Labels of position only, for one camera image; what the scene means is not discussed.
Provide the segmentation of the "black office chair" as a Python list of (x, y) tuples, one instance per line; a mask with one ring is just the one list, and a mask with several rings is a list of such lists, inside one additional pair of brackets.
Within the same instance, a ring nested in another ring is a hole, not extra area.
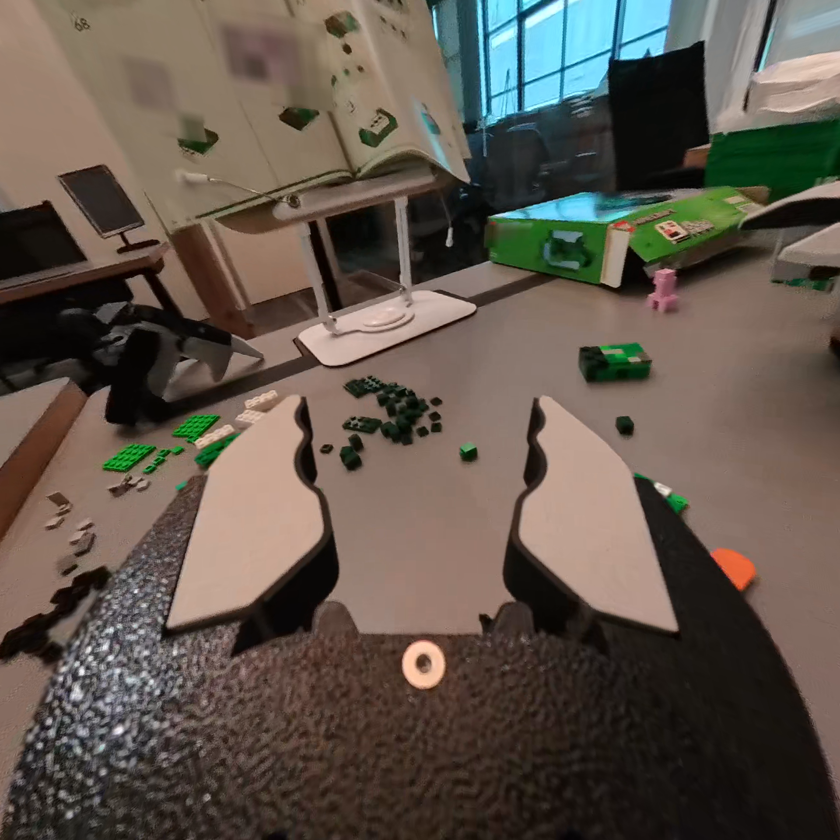
[(702, 187), (703, 169), (684, 159), (710, 140), (705, 43), (614, 59), (607, 84), (617, 191)]

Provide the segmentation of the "group of grey lego tiles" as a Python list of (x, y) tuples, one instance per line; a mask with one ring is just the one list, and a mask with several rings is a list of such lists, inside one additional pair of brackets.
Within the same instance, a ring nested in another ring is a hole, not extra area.
[[(132, 492), (140, 493), (151, 486), (147, 476), (128, 474), (120, 480), (107, 486), (108, 497), (118, 499)], [(53, 491), (46, 496), (55, 508), (54, 514), (45, 522), (46, 531), (55, 531), (64, 525), (74, 507), (66, 494)], [(69, 553), (60, 557), (56, 563), (56, 570), (60, 577), (65, 578), (78, 570), (80, 561), (89, 554), (97, 540), (96, 523), (92, 518), (84, 518), (77, 522), (68, 538)]]

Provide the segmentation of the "black monitor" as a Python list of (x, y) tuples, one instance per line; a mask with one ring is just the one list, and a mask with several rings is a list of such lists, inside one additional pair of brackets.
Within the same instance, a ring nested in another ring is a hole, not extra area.
[(52, 202), (1, 212), (1, 280), (87, 261)]

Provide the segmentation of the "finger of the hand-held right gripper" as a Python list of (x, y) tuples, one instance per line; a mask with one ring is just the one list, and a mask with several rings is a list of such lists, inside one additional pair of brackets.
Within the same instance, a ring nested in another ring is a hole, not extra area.
[(833, 284), (839, 271), (839, 224), (782, 230), (775, 239), (775, 284)]
[(752, 230), (825, 227), (839, 222), (839, 182), (815, 185), (751, 211), (740, 228)]

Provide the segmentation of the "open instruction booklet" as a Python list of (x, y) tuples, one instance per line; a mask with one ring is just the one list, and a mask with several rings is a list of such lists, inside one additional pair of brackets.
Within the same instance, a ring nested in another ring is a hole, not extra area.
[(37, 2), (170, 231), (469, 150), (426, 2)]

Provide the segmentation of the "orange brick separator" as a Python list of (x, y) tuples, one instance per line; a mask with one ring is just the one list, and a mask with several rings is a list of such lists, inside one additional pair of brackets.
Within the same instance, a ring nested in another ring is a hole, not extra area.
[(718, 548), (711, 551), (710, 556), (741, 593), (747, 591), (758, 578), (754, 563), (736, 550)]

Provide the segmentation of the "grey table with wooden edge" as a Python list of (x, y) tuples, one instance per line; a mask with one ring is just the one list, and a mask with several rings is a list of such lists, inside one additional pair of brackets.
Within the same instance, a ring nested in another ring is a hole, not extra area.
[(63, 378), (1, 399), (1, 536), (76, 422), (88, 396)]

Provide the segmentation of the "green cardboard lego box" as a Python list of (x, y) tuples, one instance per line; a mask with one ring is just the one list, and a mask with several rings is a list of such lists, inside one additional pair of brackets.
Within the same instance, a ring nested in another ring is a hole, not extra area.
[(491, 262), (619, 289), (737, 247), (765, 187), (584, 192), (490, 217)]

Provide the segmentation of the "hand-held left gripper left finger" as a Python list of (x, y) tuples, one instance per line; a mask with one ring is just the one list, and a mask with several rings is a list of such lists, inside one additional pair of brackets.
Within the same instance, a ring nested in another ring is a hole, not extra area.
[(252, 644), (314, 632), (340, 562), (308, 401), (285, 397), (207, 471), (164, 632), (239, 625)]

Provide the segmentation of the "white book stand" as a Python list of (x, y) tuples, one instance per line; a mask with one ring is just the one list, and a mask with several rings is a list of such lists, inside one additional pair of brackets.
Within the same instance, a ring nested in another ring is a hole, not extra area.
[[(413, 289), (407, 202), (411, 196), (441, 186), (444, 183), (441, 171), (418, 164), (344, 185), (316, 187), (293, 200), (270, 198), (267, 193), (257, 193), (221, 178), (185, 169), (175, 170), (174, 178), (179, 186), (191, 190), (230, 186), (250, 198), (265, 198), (269, 202), (273, 225), (295, 228), (318, 308), (318, 322), (302, 330), (297, 343), (323, 366), (340, 368), (362, 361), (476, 312), (476, 305), (472, 303), (441, 292)], [(399, 281), (392, 283), (395, 295), (353, 311), (332, 311), (312, 244), (311, 223), (387, 202), (394, 206), (400, 262)]]

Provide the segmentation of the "green lego block assembly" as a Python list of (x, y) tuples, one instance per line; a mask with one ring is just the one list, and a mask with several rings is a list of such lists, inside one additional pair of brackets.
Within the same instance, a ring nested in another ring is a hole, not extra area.
[(625, 382), (648, 378), (653, 360), (640, 343), (620, 343), (581, 346), (578, 365), (585, 382)]

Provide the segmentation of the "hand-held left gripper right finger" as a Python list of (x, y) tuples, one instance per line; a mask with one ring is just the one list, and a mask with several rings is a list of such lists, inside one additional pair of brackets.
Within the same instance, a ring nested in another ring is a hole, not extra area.
[(504, 585), (538, 635), (585, 640), (597, 627), (680, 639), (633, 471), (552, 397), (532, 400), (523, 489)]

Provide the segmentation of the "pile of dark green bricks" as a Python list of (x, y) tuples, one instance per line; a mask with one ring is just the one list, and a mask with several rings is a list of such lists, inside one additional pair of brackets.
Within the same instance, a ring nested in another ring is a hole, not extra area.
[(402, 381), (375, 374), (354, 375), (341, 382), (345, 408), (334, 435), (316, 444), (321, 458), (333, 458), (348, 473), (360, 471), (377, 445), (410, 448), (441, 434), (445, 399), (427, 395)]

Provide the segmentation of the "dark wooden desk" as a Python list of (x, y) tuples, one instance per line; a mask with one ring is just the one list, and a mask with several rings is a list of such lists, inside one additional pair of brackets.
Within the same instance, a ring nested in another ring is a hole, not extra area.
[(97, 281), (128, 280), (142, 277), (160, 308), (177, 316), (182, 311), (160, 278), (165, 256), (172, 250), (168, 243), (139, 248), (110, 259), (85, 260), (70, 266), (43, 269), (26, 275), (2, 279), (1, 304), (7, 305), (44, 295), (89, 285)]

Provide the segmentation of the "pink lego pig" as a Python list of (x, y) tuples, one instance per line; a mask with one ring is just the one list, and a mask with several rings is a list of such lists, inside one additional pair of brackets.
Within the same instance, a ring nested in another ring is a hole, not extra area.
[(647, 306), (655, 312), (673, 312), (679, 305), (676, 293), (677, 273), (674, 269), (658, 269), (653, 276), (654, 290), (647, 295)]

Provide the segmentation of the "tablet on stand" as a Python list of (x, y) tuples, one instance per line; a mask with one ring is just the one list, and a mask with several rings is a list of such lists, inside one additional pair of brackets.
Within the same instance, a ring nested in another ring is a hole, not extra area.
[(157, 239), (137, 242), (127, 234), (145, 226), (143, 217), (129, 195), (105, 164), (70, 171), (57, 176), (58, 183), (81, 210), (100, 238), (118, 236), (122, 245), (118, 255), (159, 246)]

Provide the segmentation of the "grey office chair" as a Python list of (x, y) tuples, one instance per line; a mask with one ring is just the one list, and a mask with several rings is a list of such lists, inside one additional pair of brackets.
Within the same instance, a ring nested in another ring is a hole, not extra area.
[(606, 95), (586, 94), (560, 104), (559, 196), (607, 193), (615, 186), (613, 122)]
[(544, 203), (550, 197), (550, 153), (533, 122), (495, 128), (486, 155), (486, 200), (497, 214)]

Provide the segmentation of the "large grid window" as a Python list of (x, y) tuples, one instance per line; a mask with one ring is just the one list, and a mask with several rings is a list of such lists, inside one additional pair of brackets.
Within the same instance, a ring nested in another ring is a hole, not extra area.
[(671, 1), (478, 1), (482, 117), (598, 89), (612, 60), (665, 52)]

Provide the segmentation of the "pile of bright green pieces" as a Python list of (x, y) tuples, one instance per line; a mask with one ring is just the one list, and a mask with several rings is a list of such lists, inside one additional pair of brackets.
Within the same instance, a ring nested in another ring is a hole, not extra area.
[(118, 480), (128, 474), (149, 478), (169, 459), (180, 457), (184, 453), (191, 453), (197, 467), (201, 470), (207, 470), (225, 449), (236, 440), (239, 431), (236, 435), (231, 435), (225, 440), (201, 450), (196, 449), (194, 442), (209, 429), (221, 426), (223, 425), (219, 415), (191, 415), (171, 432), (172, 445), (156, 447), (150, 444), (128, 444), (104, 462), (102, 470), (119, 476)]

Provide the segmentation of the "wooden table with black legs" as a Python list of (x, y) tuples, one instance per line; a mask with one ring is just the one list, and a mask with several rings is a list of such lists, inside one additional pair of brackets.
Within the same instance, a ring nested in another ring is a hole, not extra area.
[[(399, 208), (404, 208), (408, 196), (414, 192), (414, 189), (408, 188), (407, 181), (376, 178), (312, 190), (303, 194), (301, 206), (297, 208), (288, 203), (264, 202), (224, 216), (221, 221), (225, 226), (247, 235), (295, 228), (304, 239), (301, 246), (303, 254), (314, 258), (312, 284), (317, 286), (322, 283), (326, 308), (337, 311), (343, 308), (336, 286), (340, 270), (327, 219), (394, 199)], [(209, 226), (209, 220), (176, 229), (170, 232), (169, 239), (210, 321), (242, 339), (254, 338), (256, 332), (249, 319), (247, 295), (243, 291), (235, 293), (230, 284), (235, 272), (224, 268), (224, 265), (231, 266), (231, 262), (224, 257), (224, 248), (218, 244), (215, 228)]]

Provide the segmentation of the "pile of black lego pieces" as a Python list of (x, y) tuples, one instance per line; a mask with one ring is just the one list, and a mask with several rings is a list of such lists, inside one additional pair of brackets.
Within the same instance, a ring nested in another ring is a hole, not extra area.
[(52, 639), (52, 628), (74, 613), (79, 603), (92, 592), (101, 591), (112, 577), (104, 565), (76, 575), (72, 582), (59, 588), (50, 598), (52, 609), (25, 619), (10, 629), (2, 639), (1, 661), (7, 662), (19, 655), (38, 659), (44, 665), (54, 665), (63, 655), (63, 647)]

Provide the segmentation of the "white paper bags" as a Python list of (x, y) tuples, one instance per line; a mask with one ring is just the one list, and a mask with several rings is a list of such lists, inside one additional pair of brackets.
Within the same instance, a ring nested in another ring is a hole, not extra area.
[(839, 52), (789, 59), (753, 74), (745, 111), (750, 129), (839, 117)]

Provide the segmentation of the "green plastic bin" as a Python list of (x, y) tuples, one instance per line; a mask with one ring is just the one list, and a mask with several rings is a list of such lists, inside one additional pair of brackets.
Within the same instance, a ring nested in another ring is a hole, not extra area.
[(765, 186), (772, 202), (839, 176), (839, 120), (712, 136), (705, 186)]

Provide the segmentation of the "green tiled lego plate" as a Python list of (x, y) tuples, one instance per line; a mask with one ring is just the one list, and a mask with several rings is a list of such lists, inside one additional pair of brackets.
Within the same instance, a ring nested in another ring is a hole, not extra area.
[(681, 515), (690, 506), (688, 500), (680, 494), (674, 492), (673, 488), (637, 472), (634, 473), (634, 477), (636, 479), (645, 480), (651, 484), (656, 489), (657, 493), (667, 502), (671, 510), (677, 515)]

